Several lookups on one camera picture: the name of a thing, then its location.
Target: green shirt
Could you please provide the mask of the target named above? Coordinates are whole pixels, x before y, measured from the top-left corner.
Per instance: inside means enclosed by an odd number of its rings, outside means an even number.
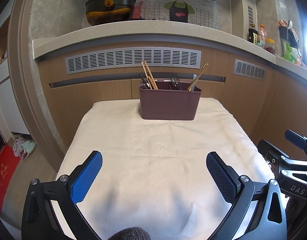
[[[171,2],[166,3],[164,5],[164,8],[170,9],[174,2],[175,1],[171,1]],[[175,6],[178,7],[178,8],[182,8],[182,9],[186,8],[186,4],[184,2],[175,2]],[[187,8],[188,8],[188,13],[195,13],[194,9],[189,4],[187,4]]]

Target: metal screw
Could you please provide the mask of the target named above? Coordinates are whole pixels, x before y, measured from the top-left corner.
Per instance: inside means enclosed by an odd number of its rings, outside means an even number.
[[[275,179],[271,179],[270,183],[274,186],[278,185],[278,182]]]
[[[61,175],[61,176],[60,176],[60,181],[62,181],[62,182],[67,181],[67,179],[68,179],[68,176],[67,176],[67,175]]]
[[[33,179],[32,181],[31,181],[31,184],[32,185],[36,185],[38,183],[38,179]]]
[[[249,178],[248,178],[248,176],[246,176],[246,175],[242,175],[240,178],[241,178],[241,180],[242,180],[243,182],[248,182],[248,181],[249,181]]]

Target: cartoon boy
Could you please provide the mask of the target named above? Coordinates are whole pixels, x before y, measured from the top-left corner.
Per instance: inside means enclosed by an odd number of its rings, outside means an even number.
[[[164,5],[164,13],[169,10],[169,20],[174,22],[192,23],[194,21],[195,11],[184,0],[175,0]]]
[[[152,20],[151,11],[148,5],[145,2],[140,1],[140,0],[135,0],[135,8],[134,8],[134,12],[132,15],[132,19],[142,19],[140,15],[142,13],[142,8],[144,8],[147,11],[148,18]]]

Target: frying pan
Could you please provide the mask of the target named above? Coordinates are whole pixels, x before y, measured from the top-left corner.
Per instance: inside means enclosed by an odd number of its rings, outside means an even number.
[[[89,0],[86,17],[91,26],[126,21],[132,17],[135,0]]]

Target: maroon plastic box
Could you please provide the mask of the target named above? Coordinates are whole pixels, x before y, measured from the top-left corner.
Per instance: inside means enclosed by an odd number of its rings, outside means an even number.
[[[201,95],[201,89],[187,91],[190,83],[181,82],[182,90],[170,90],[171,82],[156,81],[158,90],[151,90],[140,83],[141,117],[151,120],[194,119]]]

